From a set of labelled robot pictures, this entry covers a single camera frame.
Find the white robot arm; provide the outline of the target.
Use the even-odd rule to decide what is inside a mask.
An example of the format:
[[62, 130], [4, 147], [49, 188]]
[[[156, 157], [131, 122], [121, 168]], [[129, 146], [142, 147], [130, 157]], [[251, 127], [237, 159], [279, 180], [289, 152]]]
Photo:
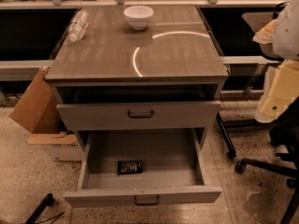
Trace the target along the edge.
[[264, 82], [263, 95], [254, 114], [261, 123], [277, 119], [299, 96], [299, 0], [290, 3], [253, 37], [259, 44], [271, 44], [275, 55], [283, 59], [274, 79]]

